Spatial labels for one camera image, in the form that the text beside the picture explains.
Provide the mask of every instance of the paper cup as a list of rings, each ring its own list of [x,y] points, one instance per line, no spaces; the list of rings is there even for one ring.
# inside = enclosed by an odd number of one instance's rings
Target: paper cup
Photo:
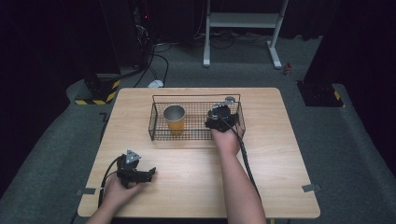
[[[173,135],[181,135],[184,129],[186,111],[181,105],[169,105],[163,111],[163,117]]]

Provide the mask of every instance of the wooden table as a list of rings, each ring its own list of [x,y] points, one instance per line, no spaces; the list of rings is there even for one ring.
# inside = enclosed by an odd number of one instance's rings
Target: wooden table
[[[142,157],[139,171],[157,167],[157,173],[117,217],[226,217],[219,155],[213,141],[151,141],[149,136],[152,95],[219,93],[241,94],[248,161],[267,217],[318,217],[314,192],[302,189],[311,182],[275,88],[120,90],[86,187],[99,189],[108,165],[129,148]],[[98,195],[99,190],[82,196],[80,216],[93,214]]]

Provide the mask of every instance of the white stand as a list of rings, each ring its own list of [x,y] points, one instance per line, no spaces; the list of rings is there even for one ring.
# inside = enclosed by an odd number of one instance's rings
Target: white stand
[[[204,67],[210,66],[210,27],[246,27],[246,28],[272,28],[274,35],[267,41],[267,46],[276,69],[282,68],[277,56],[275,44],[279,30],[285,17],[289,0],[284,0],[279,13],[211,13],[210,0],[207,0]]]

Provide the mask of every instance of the person's left hand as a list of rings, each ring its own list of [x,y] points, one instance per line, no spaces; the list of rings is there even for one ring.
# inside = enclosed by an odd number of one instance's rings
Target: person's left hand
[[[126,189],[116,174],[110,175],[105,185],[101,206],[112,208],[117,212],[145,186],[146,183],[139,183],[130,189]]]

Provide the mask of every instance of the wire basket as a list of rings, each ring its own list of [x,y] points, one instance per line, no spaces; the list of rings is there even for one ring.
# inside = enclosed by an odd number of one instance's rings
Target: wire basket
[[[207,112],[213,108],[214,104],[224,102],[227,96],[232,96],[235,99],[235,103],[228,105],[228,107],[230,107],[231,113],[237,116],[236,122],[240,127],[238,131],[242,132],[243,137],[246,128],[240,103],[240,94],[153,95],[151,117],[148,126],[148,133],[151,137],[151,141],[212,140],[213,136],[210,129],[205,126]],[[202,102],[203,99],[219,99],[219,101]],[[181,105],[186,111],[184,129],[181,134],[172,134],[163,116],[163,111],[169,105]]]

